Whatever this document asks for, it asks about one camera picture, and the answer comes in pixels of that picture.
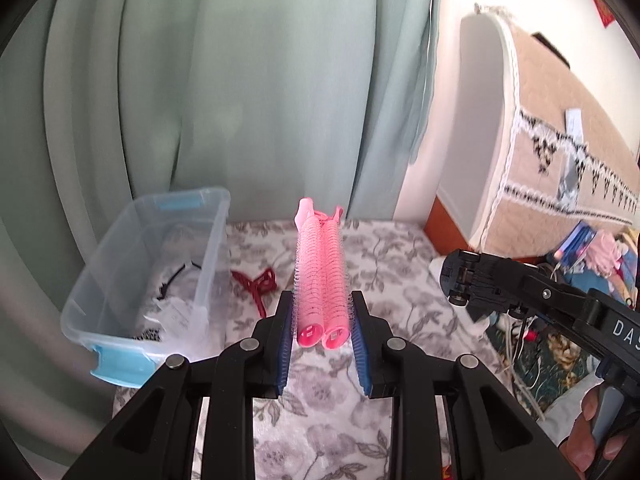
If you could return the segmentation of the person right hand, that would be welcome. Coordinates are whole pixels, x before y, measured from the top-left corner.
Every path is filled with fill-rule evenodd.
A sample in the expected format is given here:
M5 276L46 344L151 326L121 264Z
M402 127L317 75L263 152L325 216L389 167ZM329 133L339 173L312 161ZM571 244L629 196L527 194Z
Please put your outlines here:
M594 387L559 451L578 479L633 479L639 471L637 422L617 389Z

